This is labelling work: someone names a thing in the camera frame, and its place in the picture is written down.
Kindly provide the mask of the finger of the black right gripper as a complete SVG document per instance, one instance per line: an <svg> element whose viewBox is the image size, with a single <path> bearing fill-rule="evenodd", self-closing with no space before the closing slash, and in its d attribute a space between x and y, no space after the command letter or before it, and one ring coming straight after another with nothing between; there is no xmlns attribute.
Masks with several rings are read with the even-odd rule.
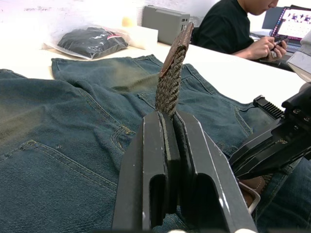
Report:
<svg viewBox="0 0 311 233"><path fill-rule="evenodd" d="M234 175L248 180L275 173L303 156L304 144L300 141L249 142L234 153Z"/></svg>
<svg viewBox="0 0 311 233"><path fill-rule="evenodd" d="M230 157L233 170L280 170L292 163L292 122L279 119L252 134Z"/></svg>

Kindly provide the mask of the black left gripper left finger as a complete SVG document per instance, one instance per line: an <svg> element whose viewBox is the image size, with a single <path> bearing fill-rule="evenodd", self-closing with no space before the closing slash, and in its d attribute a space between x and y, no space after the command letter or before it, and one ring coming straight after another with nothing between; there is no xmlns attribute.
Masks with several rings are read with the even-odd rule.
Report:
<svg viewBox="0 0 311 233"><path fill-rule="evenodd" d="M171 118L146 115L123 155L112 229L149 232L177 209L181 162Z"/></svg>

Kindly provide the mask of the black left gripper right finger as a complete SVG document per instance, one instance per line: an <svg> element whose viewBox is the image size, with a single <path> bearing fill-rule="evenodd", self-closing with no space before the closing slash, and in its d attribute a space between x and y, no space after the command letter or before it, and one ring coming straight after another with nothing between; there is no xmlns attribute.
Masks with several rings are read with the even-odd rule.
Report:
<svg viewBox="0 0 311 233"><path fill-rule="evenodd" d="M177 111L173 126L182 162L181 212L201 233L255 233L257 228L226 156L199 120Z"/></svg>

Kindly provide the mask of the person's left hand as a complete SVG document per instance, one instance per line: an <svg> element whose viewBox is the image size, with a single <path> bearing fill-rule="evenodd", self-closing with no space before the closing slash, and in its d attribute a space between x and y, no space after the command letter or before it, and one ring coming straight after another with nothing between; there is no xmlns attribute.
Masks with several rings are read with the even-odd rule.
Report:
<svg viewBox="0 0 311 233"><path fill-rule="evenodd" d="M281 59L285 53L286 49L277 45L274 49L270 51L268 58L270 61L276 61Z"/></svg>

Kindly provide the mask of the person's right hand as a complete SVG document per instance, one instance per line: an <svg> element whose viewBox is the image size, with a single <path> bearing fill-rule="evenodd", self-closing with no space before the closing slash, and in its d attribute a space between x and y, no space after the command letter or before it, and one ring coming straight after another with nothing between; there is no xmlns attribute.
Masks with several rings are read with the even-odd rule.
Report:
<svg viewBox="0 0 311 233"><path fill-rule="evenodd" d="M274 37L263 37L260 40L258 40L260 44L260 53L258 55L259 59L270 61L268 56L272 49L274 49L277 45L283 47L286 49L286 43L284 41L280 41L277 43L276 39Z"/></svg>

